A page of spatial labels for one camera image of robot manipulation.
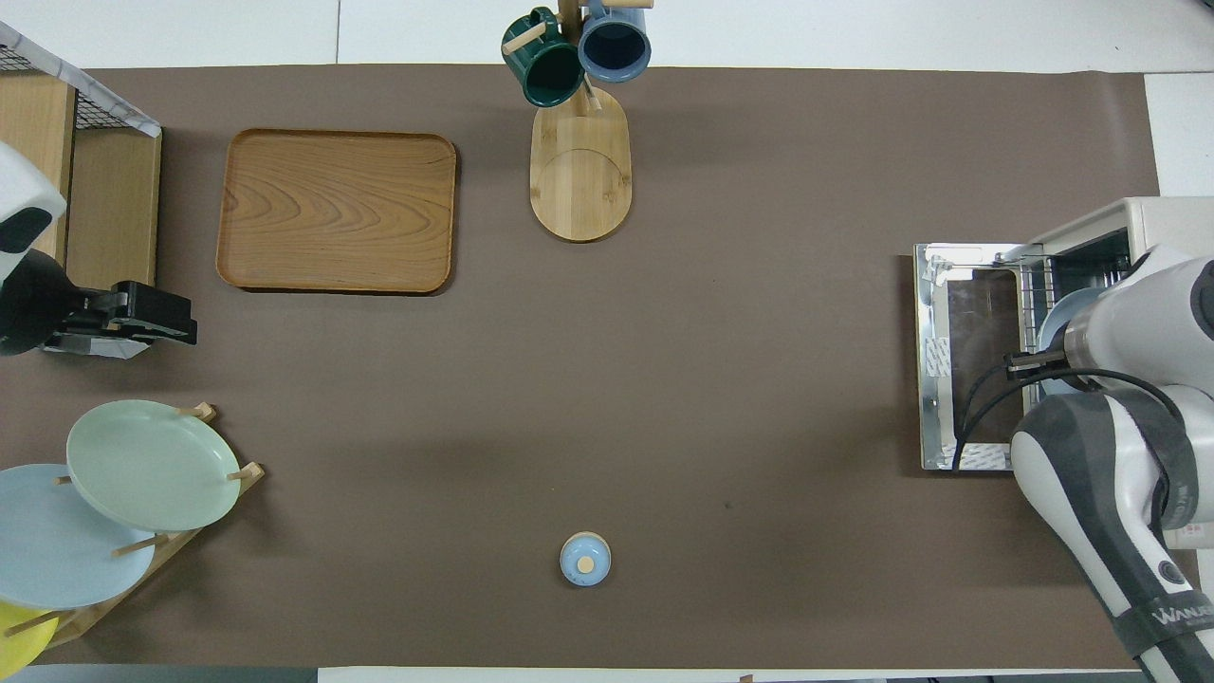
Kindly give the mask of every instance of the green mug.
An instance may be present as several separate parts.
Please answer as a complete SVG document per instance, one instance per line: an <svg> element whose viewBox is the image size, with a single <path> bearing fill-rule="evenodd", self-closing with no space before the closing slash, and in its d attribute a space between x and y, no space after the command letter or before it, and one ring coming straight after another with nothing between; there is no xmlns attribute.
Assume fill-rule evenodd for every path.
<svg viewBox="0 0 1214 683"><path fill-rule="evenodd" d="M501 45L544 25L538 38L510 53L503 49L501 58L523 86L523 96L537 107L555 107L582 86L582 62L578 49L561 35L556 15L548 7L535 7L526 17L510 24L501 36Z"/></svg>

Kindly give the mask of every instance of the brown tabletop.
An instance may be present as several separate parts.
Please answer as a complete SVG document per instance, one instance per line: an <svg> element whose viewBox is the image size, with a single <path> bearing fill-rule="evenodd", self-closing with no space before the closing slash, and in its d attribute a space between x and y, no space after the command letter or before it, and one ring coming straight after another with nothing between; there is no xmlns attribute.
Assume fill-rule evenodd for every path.
<svg viewBox="0 0 1214 683"><path fill-rule="evenodd" d="M164 124L159 285L199 346L0 363L0 466L89 409L211 402L268 477L46 662L1133 666L1008 476L919 469L915 241L1025 240L1158 192L1142 79L651 69L632 210L550 235L503 67L103 70ZM432 296L215 272L228 141L437 132ZM591 530L607 581L556 556Z"/></svg>

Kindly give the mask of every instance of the small blue lid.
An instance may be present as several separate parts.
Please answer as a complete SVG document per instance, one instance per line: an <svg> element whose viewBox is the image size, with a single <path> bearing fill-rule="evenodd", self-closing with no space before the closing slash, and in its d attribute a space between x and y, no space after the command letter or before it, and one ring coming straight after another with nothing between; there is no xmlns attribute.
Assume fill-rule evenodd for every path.
<svg viewBox="0 0 1214 683"><path fill-rule="evenodd" d="M611 548L590 531L574 534L561 548L561 573L574 586L595 586L611 571Z"/></svg>

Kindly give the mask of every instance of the mug rack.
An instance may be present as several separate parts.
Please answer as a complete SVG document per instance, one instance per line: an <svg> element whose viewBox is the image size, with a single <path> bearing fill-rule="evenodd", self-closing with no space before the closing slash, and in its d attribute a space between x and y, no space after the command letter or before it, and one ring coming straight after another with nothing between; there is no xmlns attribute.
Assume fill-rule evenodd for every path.
<svg viewBox="0 0 1214 683"><path fill-rule="evenodd" d="M560 0L561 35L572 45L582 38L588 0ZM603 0L608 8L652 8L653 0ZM504 55L544 34L544 25L501 46ZM569 241L594 241L611 234L632 205L632 155L628 116L614 97L583 80L555 107L541 107L532 125L531 204L549 232Z"/></svg>
<svg viewBox="0 0 1214 683"><path fill-rule="evenodd" d="M199 404L193 409L177 409L177 412L180 415L188 415L197 417L198 420L208 425L217 415L215 412L215 409L206 403ZM261 468L261 466L255 462L251 462L240 468L238 472L229 473L228 479L240 482L240 491L237 495L237 499L239 500L249 491L249 489L251 489L254 485L261 482L261 479L265 476L266 472ZM56 484L67 484L69 482L70 482L69 478L59 478L55 480ZM51 637L51 642L46 645L46 649L51 649L57 645L62 645L63 643L75 641L76 638L84 636L98 621L101 621L102 617L109 614L110 610L121 604L121 602L125 601L127 596L134 593L140 586L143 585L144 581L147 581L153 574L155 574L161 567L164 567L166 562L169 562L174 556L176 556L178 551L186 547L186 543L189 543L189 541L192 541L194 536L198 535L199 531L202 531L202 529L193 529L191 531L182 531L182 533L157 534L155 536L146 541L132 543L123 548L115 548L113 553L115 557L118 557L121 554L132 553L137 550L146 548L148 546L155 546L155 551L152 556L152 563L148 565L147 571L143 573L143 576L140 577L140 580L136 581L134 586L131 586L125 592L108 601L93 605L87 605L73 610L47 611L34 619L23 621L21 624L6 628L4 633L0 633L0 637L8 638L18 633L22 633L24 631L28 631L30 628L34 628L35 626L57 619L58 625L56 626L55 634Z"/></svg>

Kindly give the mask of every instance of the mug handle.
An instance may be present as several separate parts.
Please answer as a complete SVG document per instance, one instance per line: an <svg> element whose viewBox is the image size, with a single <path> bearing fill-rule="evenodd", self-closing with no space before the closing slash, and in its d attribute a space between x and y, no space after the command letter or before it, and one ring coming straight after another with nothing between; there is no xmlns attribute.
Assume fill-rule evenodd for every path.
<svg viewBox="0 0 1214 683"><path fill-rule="evenodd" d="M556 21L556 15L548 7L535 7L532 10L532 21L539 24L544 22L544 40L556 40L561 38L561 24Z"/></svg>

